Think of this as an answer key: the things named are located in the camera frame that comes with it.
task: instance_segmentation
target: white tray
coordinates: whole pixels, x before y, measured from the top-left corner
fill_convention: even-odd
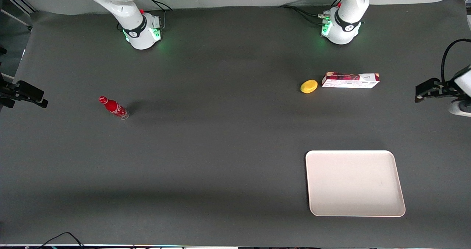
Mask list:
[[[396,162],[387,150],[312,150],[306,171],[309,207],[316,216],[401,217],[406,212]]]

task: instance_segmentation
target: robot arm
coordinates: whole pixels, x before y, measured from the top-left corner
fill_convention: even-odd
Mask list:
[[[370,5],[370,0],[343,0],[341,7],[333,7],[324,11],[324,15],[334,16],[332,21],[324,21],[321,35],[335,44],[343,45],[358,35],[360,20]]]
[[[451,80],[441,82],[431,78],[415,87],[415,102],[435,97],[456,97],[449,112],[454,115],[471,117],[471,65],[458,71]]]
[[[126,39],[136,49],[150,48],[160,40],[160,19],[141,13],[135,0],[93,0],[106,8],[123,27]]]

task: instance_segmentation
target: bottle cap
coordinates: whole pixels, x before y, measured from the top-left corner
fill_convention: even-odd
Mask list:
[[[104,96],[100,96],[100,98],[98,98],[98,101],[100,101],[100,103],[102,103],[102,104],[106,104],[106,103],[108,103],[108,98],[106,98]]]

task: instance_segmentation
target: metal frame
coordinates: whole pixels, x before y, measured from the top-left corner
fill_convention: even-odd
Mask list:
[[[29,4],[26,0],[9,0],[11,1],[14,5],[16,5],[21,11],[25,12],[28,16],[31,13],[35,13],[38,10],[35,9],[31,4]]]

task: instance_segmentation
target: black strap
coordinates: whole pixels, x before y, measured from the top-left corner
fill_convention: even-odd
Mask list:
[[[142,16],[142,23],[135,29],[125,29],[123,28],[123,31],[128,34],[131,38],[137,38],[144,29],[146,29],[147,26],[147,18],[145,16]]]
[[[337,24],[340,25],[343,31],[345,32],[353,31],[353,29],[356,28],[360,24],[360,21],[355,22],[355,23],[348,23],[348,22],[343,21],[342,19],[340,19],[339,10],[335,11],[334,17]]]

